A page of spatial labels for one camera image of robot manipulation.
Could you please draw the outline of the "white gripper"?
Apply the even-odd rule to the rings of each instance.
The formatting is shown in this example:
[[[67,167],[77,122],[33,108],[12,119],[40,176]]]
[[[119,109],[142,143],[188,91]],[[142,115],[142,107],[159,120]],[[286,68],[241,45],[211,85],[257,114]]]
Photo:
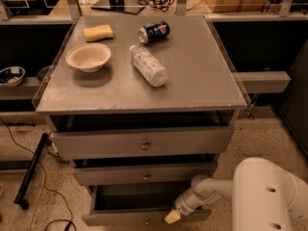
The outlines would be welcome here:
[[[214,193],[198,193],[192,188],[182,192],[175,200],[174,209],[172,209],[166,216],[165,222],[173,224],[182,216],[188,216],[194,212],[198,207],[213,203],[220,199],[218,194]]]

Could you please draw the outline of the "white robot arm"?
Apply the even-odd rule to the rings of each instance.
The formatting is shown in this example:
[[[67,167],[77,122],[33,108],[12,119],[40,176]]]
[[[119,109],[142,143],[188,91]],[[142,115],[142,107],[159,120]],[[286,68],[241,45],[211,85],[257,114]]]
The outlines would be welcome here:
[[[196,175],[165,216],[172,224],[198,207],[232,200],[232,231],[293,231],[294,219],[308,218],[308,184],[262,158],[241,161],[231,179]]]

